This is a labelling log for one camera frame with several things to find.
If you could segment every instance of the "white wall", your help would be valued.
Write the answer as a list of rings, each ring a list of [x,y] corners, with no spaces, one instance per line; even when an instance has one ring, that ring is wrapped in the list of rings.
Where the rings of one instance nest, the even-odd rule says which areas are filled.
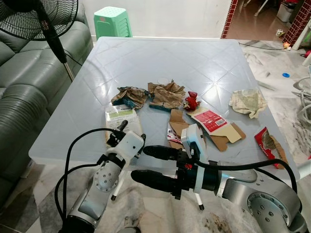
[[[91,34],[94,12],[125,8],[133,36],[220,38],[231,0],[80,0],[86,8]]]

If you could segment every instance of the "white table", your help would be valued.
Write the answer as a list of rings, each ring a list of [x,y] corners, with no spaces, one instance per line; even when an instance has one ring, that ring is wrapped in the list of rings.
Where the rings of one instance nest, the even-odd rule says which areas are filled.
[[[246,139],[229,143],[225,152],[219,152],[207,138],[210,160],[241,164],[266,160],[254,140],[254,135],[266,126],[284,148],[299,180],[297,167],[269,108],[261,112],[258,119],[249,119],[228,106],[232,91],[258,89],[235,40],[101,37],[30,149],[29,156],[38,164],[63,164],[68,147],[77,136],[105,125],[105,107],[119,92],[117,87],[147,89],[148,82],[165,83],[171,79],[184,85],[186,91],[198,92],[202,106],[235,122],[246,133]],[[168,146],[166,132],[170,114],[145,103],[138,115],[147,135],[146,145]],[[194,123],[188,116],[184,119]],[[94,163],[106,151],[104,141],[103,132],[81,139],[74,146],[70,161]],[[129,167],[140,168],[167,174],[173,174],[176,169],[175,161],[162,161],[145,154],[134,158]],[[264,169],[289,180],[285,170],[273,166]]]

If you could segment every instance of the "crumpled paper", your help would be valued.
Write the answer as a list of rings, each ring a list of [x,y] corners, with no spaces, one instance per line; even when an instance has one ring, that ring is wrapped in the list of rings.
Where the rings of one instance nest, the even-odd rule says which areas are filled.
[[[259,112],[267,106],[266,101],[258,90],[234,91],[229,105],[238,113],[249,114],[249,118],[258,118]]]
[[[186,94],[184,88],[173,80],[167,85],[148,83],[148,91],[154,97],[149,106],[167,111],[178,108]]]
[[[111,99],[113,105],[125,104],[129,108],[141,108],[148,99],[149,92],[145,89],[126,86],[118,87],[120,91],[115,97]]]

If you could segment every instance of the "red brick wall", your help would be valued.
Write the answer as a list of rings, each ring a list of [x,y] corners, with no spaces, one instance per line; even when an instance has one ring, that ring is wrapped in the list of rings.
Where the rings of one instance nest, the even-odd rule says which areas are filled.
[[[229,31],[229,27],[230,27],[230,24],[231,24],[231,21],[232,21],[232,18],[233,18],[233,14],[234,14],[235,8],[237,8],[237,3],[238,3],[238,0],[231,0],[231,5],[230,5],[230,8],[229,8],[227,19],[225,21],[225,27],[224,27],[221,39],[224,39],[227,36],[227,33]]]
[[[295,20],[293,21],[292,26],[285,34],[283,42],[288,42],[291,45],[293,45],[300,36],[305,26],[307,25],[310,17],[311,17],[311,0],[305,0]]]

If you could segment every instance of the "electric fan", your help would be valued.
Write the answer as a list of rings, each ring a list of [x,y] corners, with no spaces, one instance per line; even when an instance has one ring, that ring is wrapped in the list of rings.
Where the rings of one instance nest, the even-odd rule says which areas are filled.
[[[78,0],[0,0],[0,30],[26,40],[46,40],[73,81],[59,36],[72,26],[77,11]]]

